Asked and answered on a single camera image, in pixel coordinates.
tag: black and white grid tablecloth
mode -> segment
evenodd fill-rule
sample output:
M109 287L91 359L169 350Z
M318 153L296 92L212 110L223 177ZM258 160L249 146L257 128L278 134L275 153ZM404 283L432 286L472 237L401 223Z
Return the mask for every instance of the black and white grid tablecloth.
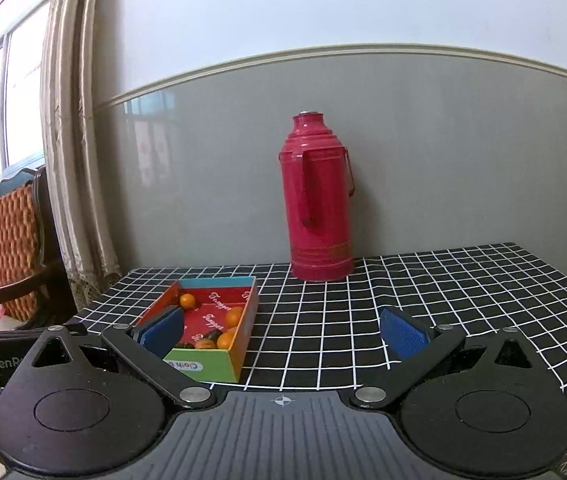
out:
M519 327L567 395L567 277L512 243L361 258L346 280L330 283L297 280L289 264L134 269L73 320L100 333L134 324L174 280L245 275L258 279L258 313L241 384L221 387L361 385L396 362L379 334L379 308L391 304L468 335Z

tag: box label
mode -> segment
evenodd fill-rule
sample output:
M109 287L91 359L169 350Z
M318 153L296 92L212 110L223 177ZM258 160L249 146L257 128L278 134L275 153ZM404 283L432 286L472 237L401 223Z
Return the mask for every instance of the box label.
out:
M188 370L189 372L201 372L203 370L203 365L196 361L170 361L168 359L165 361L177 370Z

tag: window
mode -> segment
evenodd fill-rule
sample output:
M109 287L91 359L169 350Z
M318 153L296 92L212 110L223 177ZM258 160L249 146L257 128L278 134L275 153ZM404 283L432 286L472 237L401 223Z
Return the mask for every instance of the window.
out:
M42 164L39 89L50 0L0 0L0 179Z

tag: orange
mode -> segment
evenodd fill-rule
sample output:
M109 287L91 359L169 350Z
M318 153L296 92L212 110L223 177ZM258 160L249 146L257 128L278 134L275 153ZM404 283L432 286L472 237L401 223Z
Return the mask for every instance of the orange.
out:
M198 341L196 341L194 343L194 347L199 348L199 349L217 348L217 346L214 344L214 341L212 341L210 339L199 339Z
M236 327L241 321L241 316L243 315L243 308L236 306L228 310L226 314L226 326L228 328Z
M235 331L236 328L231 328L227 332L221 334L217 339L217 348L221 348L222 350L227 350L228 348L230 348Z
M184 310L192 310L197 306L197 300L191 294L182 294L179 298L179 305Z

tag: curtain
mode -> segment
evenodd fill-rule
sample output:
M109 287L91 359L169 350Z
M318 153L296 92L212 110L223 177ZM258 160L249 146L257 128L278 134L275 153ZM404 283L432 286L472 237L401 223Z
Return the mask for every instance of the curtain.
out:
M41 61L41 122L50 200L77 308L121 278L96 160L94 1L50 1Z

